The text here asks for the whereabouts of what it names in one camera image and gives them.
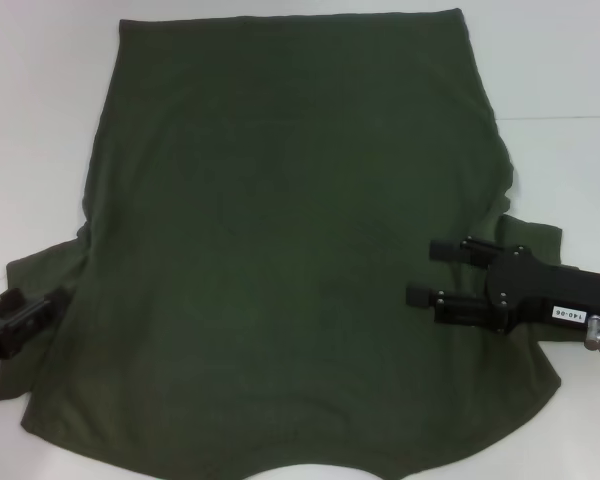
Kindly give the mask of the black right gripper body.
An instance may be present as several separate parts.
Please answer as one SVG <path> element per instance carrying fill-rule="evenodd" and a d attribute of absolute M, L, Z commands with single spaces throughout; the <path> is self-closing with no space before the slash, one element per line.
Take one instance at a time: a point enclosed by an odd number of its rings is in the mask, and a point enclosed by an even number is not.
<path fill-rule="evenodd" d="M 543 323 L 584 331 L 600 317 L 600 274 L 550 265 L 528 248 L 507 248 L 487 268 L 485 293 L 512 325 Z"/>

